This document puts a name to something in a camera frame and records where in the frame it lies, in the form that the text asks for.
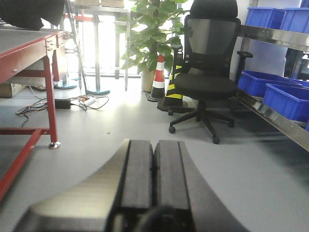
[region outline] black office chair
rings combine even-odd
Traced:
[[[220,139],[208,118],[228,121],[228,126],[234,127],[234,119],[207,110],[205,101],[227,100],[237,93],[237,85],[229,79],[231,57],[240,30],[237,15],[236,0],[193,2],[190,14],[184,20],[184,58],[182,68],[174,70],[179,73],[174,84],[179,94],[198,100],[198,105],[196,110],[172,121],[170,133],[176,131],[173,125],[196,117],[197,121],[202,119],[212,133],[213,143],[218,144]],[[173,48],[174,54],[177,54],[180,47]],[[247,52],[239,54],[242,60],[240,66],[243,66],[246,57],[252,57]]]

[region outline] cardboard box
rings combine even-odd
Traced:
[[[0,85],[0,98],[12,98],[17,93],[24,90],[27,86],[20,84],[1,84]]]
[[[100,6],[100,0],[75,0],[74,4],[83,6]]]
[[[124,8],[125,0],[101,0],[102,6]]]

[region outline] blue plastic bin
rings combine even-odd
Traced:
[[[309,7],[309,0],[302,0],[300,7]]]
[[[302,81],[297,79],[292,79],[294,82],[301,84],[304,87],[309,87],[309,81]]]
[[[284,8],[280,30],[309,33],[309,8]]]
[[[284,11],[267,7],[248,7],[249,12],[246,25],[279,29],[284,16]]]
[[[264,72],[242,71],[238,82],[238,88],[256,97],[264,97],[266,92],[266,84],[279,84],[279,85],[294,85],[301,86],[293,79],[284,78],[278,75],[268,74]]]
[[[308,122],[309,88],[266,84],[263,103],[287,119]]]

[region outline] chair base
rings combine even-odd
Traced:
[[[219,113],[216,112],[212,112],[209,110],[206,110],[206,104],[202,101],[198,102],[198,106],[197,109],[189,112],[177,119],[175,119],[174,121],[171,121],[171,123],[169,124],[169,132],[170,133],[174,133],[176,131],[174,125],[181,123],[183,121],[186,121],[188,119],[194,118],[196,117],[196,120],[199,122],[200,120],[202,120],[205,124],[205,126],[208,128],[208,130],[210,131],[210,133],[212,134],[212,141],[214,144],[218,144],[220,142],[219,137],[217,136],[217,133],[215,131],[215,129],[213,128],[212,124],[209,121],[209,117],[213,117],[213,118],[217,118],[223,121],[227,121],[228,122],[228,126],[229,127],[234,127],[234,119],[221,115]]]

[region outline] table leg foot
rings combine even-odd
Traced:
[[[55,143],[50,143],[49,145],[48,145],[48,148],[49,149],[57,149],[57,148],[59,148],[61,146],[61,143],[60,142],[55,142]]]

